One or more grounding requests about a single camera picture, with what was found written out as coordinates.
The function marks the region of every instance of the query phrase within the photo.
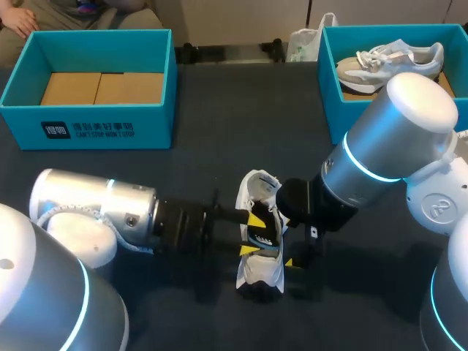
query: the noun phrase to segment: turquoise box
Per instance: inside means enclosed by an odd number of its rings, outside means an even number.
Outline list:
[[[391,26],[338,26],[322,32],[318,58],[318,79],[331,141],[337,144],[371,103],[370,100],[345,101],[336,75],[336,63],[378,45],[402,39],[408,45],[427,47],[435,42],[444,46],[443,71],[455,94],[458,108],[456,131],[468,129],[468,36],[458,24]]]
[[[164,73],[161,103],[41,106],[52,72]],[[176,89],[171,30],[37,31],[10,76],[0,113],[22,150],[169,148]]]

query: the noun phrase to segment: plastic bag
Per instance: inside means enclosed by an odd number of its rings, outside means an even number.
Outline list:
[[[292,33],[290,43],[287,46],[286,61],[316,61],[319,56],[323,27],[335,27],[337,25],[336,16],[329,12],[323,15],[318,29],[301,29]]]

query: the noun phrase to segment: white wall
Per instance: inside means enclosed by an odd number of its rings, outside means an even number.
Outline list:
[[[306,22],[308,0],[156,0],[175,44],[241,45],[288,40]]]
[[[447,15],[447,23],[465,24],[468,22],[468,0],[453,0]]]
[[[304,27],[308,0],[151,0],[176,45],[284,41]],[[326,12],[341,25],[441,23],[450,0],[313,0],[310,28]],[[453,0],[448,22],[468,22],[468,0]]]
[[[450,0],[313,0],[311,28],[318,26],[325,12],[334,12],[341,25],[441,23],[449,3]]]

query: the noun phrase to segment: shoe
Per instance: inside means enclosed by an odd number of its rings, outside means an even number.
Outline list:
[[[368,51],[358,51],[356,57],[338,62],[336,73],[344,86],[363,94],[373,94],[394,75],[414,72],[432,80],[444,64],[444,47],[439,42],[430,48],[409,46],[398,39]]]
[[[284,292],[283,234],[287,218],[276,207],[280,187],[281,183],[264,170],[249,172],[241,182],[235,208],[251,211],[266,225],[266,229],[259,229],[241,224],[242,240],[263,248],[245,254],[239,264],[236,289],[247,298],[267,301]],[[258,230],[272,235],[255,235]]]

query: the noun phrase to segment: shoe sole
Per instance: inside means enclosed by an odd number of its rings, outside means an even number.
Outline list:
[[[382,88],[385,83],[378,83],[378,84],[356,84],[356,83],[350,83],[345,80],[339,79],[339,82],[346,86],[347,88],[350,88],[353,91],[357,91],[358,93],[362,94],[368,94],[372,95],[375,93],[375,91],[379,88]]]

